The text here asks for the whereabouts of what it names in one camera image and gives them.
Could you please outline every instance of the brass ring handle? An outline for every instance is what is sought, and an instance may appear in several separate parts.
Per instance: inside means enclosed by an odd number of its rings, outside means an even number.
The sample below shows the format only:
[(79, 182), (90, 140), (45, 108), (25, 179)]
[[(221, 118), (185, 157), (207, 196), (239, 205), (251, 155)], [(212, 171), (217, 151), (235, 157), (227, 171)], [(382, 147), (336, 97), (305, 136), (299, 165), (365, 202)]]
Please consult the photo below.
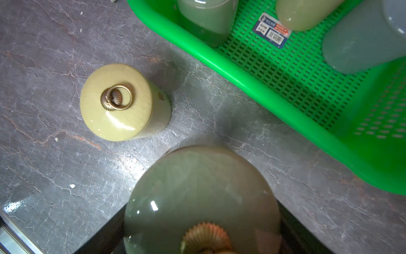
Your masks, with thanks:
[[(130, 101), (126, 106), (121, 106), (122, 95), (117, 88), (124, 88), (130, 94)], [(100, 97), (101, 105), (109, 111), (126, 110), (133, 103), (133, 94), (128, 86), (117, 84), (103, 91)]]

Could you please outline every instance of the marble surface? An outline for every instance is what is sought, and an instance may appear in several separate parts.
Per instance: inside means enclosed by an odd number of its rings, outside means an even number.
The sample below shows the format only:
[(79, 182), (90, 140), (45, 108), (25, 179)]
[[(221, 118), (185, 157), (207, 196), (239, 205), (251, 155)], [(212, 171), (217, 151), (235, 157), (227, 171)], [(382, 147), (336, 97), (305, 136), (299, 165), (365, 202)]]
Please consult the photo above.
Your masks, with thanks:
[[(169, 96), (157, 137), (108, 142), (79, 109), (86, 78), (132, 65)], [(148, 29), (125, 0), (0, 2), (0, 204), (45, 252), (74, 252), (183, 138), (216, 132), (336, 253), (404, 253), (406, 197), (376, 189)]]

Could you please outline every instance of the celadon lid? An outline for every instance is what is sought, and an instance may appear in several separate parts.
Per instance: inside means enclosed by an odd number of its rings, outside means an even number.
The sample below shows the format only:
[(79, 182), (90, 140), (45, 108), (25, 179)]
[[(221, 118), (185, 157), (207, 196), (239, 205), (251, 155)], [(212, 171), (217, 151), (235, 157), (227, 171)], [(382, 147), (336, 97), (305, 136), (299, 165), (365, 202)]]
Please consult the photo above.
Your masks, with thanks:
[(126, 253), (188, 254), (188, 241), (213, 237), (190, 237), (205, 226), (220, 233), (215, 234), (225, 241), (220, 249), (278, 253), (278, 203), (261, 173), (223, 147), (182, 147), (165, 154), (136, 183), (125, 209)]
[(129, 65), (105, 65), (86, 80), (80, 95), (80, 111), (87, 127), (97, 136), (109, 141), (134, 138), (146, 127), (152, 113), (148, 81)]

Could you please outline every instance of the glossy glaze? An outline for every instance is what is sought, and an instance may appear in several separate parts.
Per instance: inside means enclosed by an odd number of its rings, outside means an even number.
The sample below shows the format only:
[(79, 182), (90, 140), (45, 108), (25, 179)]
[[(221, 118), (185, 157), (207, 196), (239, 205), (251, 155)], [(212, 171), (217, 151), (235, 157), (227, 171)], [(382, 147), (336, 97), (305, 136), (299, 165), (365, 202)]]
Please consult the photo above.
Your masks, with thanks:
[(204, 221), (226, 230), (238, 253), (254, 254), (266, 245), (260, 236), (278, 239), (280, 214), (265, 179), (239, 155), (223, 147), (177, 149), (132, 191), (124, 221), (127, 253), (179, 253), (186, 231)]
[[(126, 85), (133, 93), (133, 103), (126, 110), (108, 111), (102, 107), (100, 96), (113, 85)], [(119, 88), (122, 105), (130, 102), (129, 93)], [(169, 99), (135, 68), (112, 63), (95, 70), (86, 80), (80, 96), (80, 112), (89, 129), (109, 141), (156, 135), (171, 117)]]

